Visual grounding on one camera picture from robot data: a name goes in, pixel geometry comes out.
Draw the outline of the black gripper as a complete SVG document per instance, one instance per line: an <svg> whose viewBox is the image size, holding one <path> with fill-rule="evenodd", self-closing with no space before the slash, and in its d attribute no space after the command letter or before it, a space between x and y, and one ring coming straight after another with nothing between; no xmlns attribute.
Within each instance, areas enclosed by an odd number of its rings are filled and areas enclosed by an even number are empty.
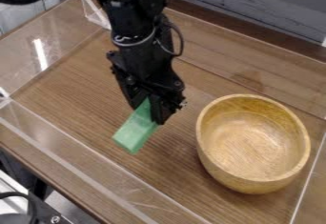
<svg viewBox="0 0 326 224"><path fill-rule="evenodd" d="M144 39L112 34L116 51L107 53L121 94L132 109L149 100L151 120L163 125L182 108L184 83L172 68L174 37L159 33Z"/></svg>

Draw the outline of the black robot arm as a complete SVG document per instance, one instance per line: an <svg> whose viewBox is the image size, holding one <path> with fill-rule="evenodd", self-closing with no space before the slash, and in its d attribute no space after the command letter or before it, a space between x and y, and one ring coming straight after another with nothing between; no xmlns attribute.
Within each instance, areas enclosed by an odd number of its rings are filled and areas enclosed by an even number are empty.
<svg viewBox="0 0 326 224"><path fill-rule="evenodd" d="M174 59L184 45L178 26L164 14L167 0L96 0L111 24L107 52L112 73L131 108L149 103L149 120L161 125L182 108L184 85Z"/></svg>

